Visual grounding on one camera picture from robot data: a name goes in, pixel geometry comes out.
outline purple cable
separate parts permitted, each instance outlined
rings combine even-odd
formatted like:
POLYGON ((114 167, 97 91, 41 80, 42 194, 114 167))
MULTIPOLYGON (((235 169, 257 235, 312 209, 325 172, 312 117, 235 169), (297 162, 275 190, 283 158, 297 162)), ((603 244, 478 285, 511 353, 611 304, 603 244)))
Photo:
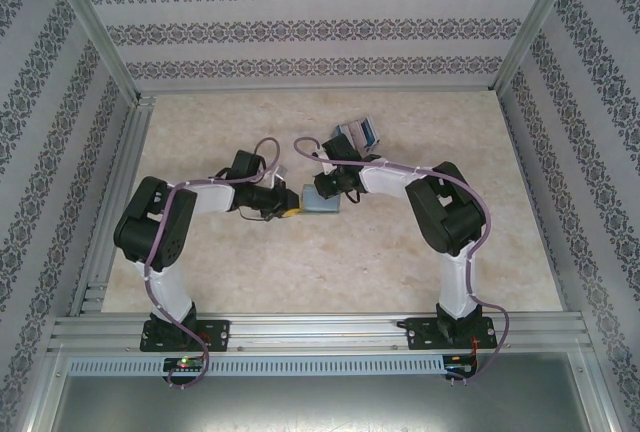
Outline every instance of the purple cable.
POLYGON ((264 175, 267 172, 273 170, 276 167, 276 165, 278 164, 278 160, 280 159, 280 143, 273 137, 265 137, 260 142, 258 142, 254 153, 258 152, 258 149, 260 148, 260 146, 265 142, 273 142, 275 144, 276 155, 271 161, 271 163, 269 164, 269 166, 266 167, 262 172, 259 172, 258 174, 253 175, 251 177, 246 177, 242 179, 223 180, 223 179, 211 178, 211 179, 198 179, 198 180, 189 180, 187 182, 181 182, 173 186, 173 188, 171 189, 171 192, 169 192, 169 197, 167 197, 167 202, 165 203, 164 210, 162 211, 162 219, 160 220, 160 225, 158 226, 158 232, 156 233, 155 239, 153 239, 153 245, 151 246, 149 257, 147 257, 147 260, 144 263, 144 287, 145 287, 145 290, 147 291, 147 295, 149 296, 149 299, 151 299, 151 303, 153 303, 156 309, 158 309, 160 313, 164 315, 169 322, 171 322, 173 325, 175 325, 180 330, 182 330, 185 334, 187 334, 188 336, 193 338, 196 342, 198 342, 198 344, 202 347, 202 351, 203 351, 202 356, 204 359, 204 365, 202 367, 202 370, 200 371, 200 374, 196 376, 191 382, 188 382, 186 384, 178 385, 171 382, 171 376, 173 375, 173 372, 175 369, 170 370, 169 374, 167 375, 167 382, 169 383, 169 387, 171 388, 179 387, 181 390, 184 390, 189 387, 193 387, 203 379, 203 377, 206 375, 207 371, 209 370, 209 349, 207 348, 207 344, 205 344, 204 340, 202 340, 198 336, 198 334, 186 328, 184 325, 178 322, 178 320, 172 317, 171 314, 169 314, 169 312, 166 312, 162 307, 162 305, 160 304, 160 302, 158 301, 158 299, 156 299, 155 295, 153 294, 153 291, 151 290, 151 280, 150 280, 151 279, 151 263, 153 262, 153 259, 156 257, 156 254, 158 252, 158 247, 160 246, 160 242, 162 241, 162 235, 167 225, 167 220, 169 218, 169 211, 171 210, 171 204, 173 203, 173 199, 176 193, 180 189, 184 189, 185 187, 189 187, 191 185, 208 185, 208 184, 231 185, 231 184, 241 184, 243 182, 252 182, 254 180, 259 181, 260 179, 262 179, 262 177, 264 177, 264 175))
POLYGON ((455 177, 451 177, 450 175, 443 174, 441 172, 436 172, 430 169, 422 169, 420 167, 416 167, 416 168, 407 167, 406 165, 394 164, 392 162, 376 163, 376 162, 360 162, 360 161, 354 161, 354 160, 323 159, 320 157, 316 157, 315 155, 307 154, 306 152, 301 150, 299 147, 300 142, 313 142, 317 149, 321 149, 320 142, 318 142, 318 140, 314 139, 313 137, 299 137, 293 142, 293 148, 295 149, 295 151, 298 152, 303 157, 306 157, 307 159, 311 159, 311 160, 315 160, 316 162, 322 162, 322 163, 331 164, 331 165, 355 165, 358 167, 389 168, 389 169, 401 170, 403 172, 420 173, 420 174, 424 174, 425 176, 429 175, 431 177, 436 177, 438 179, 446 180, 447 182, 457 185, 458 187, 460 187, 461 189, 469 193, 469 195, 473 197, 473 199, 478 203, 478 205, 480 205, 480 208, 484 212, 484 216, 486 218, 487 223, 484 229, 484 233, 482 234, 480 239, 478 239, 478 241, 474 244, 474 246, 471 247, 471 250, 469 250, 469 253, 467 254, 467 260, 465 263, 465 282, 467 285, 467 293, 476 304, 481 305, 482 307, 488 307, 490 309, 498 310, 499 312, 502 313, 502 315, 504 315, 504 332, 502 334, 502 337, 500 337, 500 340, 498 341, 498 345, 493 351, 493 354, 491 354, 491 357, 489 357, 489 360, 487 361, 487 363, 484 365, 482 369, 476 372, 476 374, 473 377, 469 379, 464 379, 462 376, 452 372, 447 372, 447 374, 457 378, 464 379, 462 382, 464 385, 467 385, 468 382, 473 382, 474 380, 482 376, 482 374, 484 374, 484 372, 489 368, 489 366, 495 361, 496 357, 498 356, 498 353, 500 352, 500 349, 502 349, 502 346, 504 345, 505 340, 507 340, 507 334, 509 333, 509 313, 506 311, 506 309, 500 305, 490 304, 481 299, 478 299, 474 295, 473 289, 471 287, 471 258, 476 253, 476 251, 480 247, 482 247, 482 244, 484 244, 487 241, 487 239, 489 238, 489 233, 491 232, 491 213, 489 212, 489 207, 487 206, 485 201, 482 200, 482 197, 480 197, 480 195, 465 182, 455 177))

